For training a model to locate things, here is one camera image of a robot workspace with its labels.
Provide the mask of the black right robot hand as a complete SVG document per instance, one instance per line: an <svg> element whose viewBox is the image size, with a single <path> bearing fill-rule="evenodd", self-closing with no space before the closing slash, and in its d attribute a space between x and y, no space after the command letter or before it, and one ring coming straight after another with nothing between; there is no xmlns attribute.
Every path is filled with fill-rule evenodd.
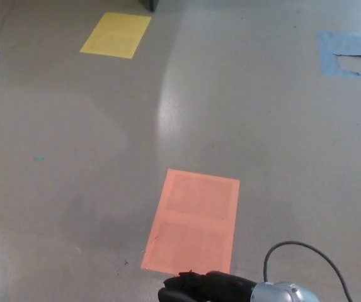
<svg viewBox="0 0 361 302"><path fill-rule="evenodd" d="M164 281L160 302L244 302L251 299L256 282L219 271L181 272Z"/></svg>

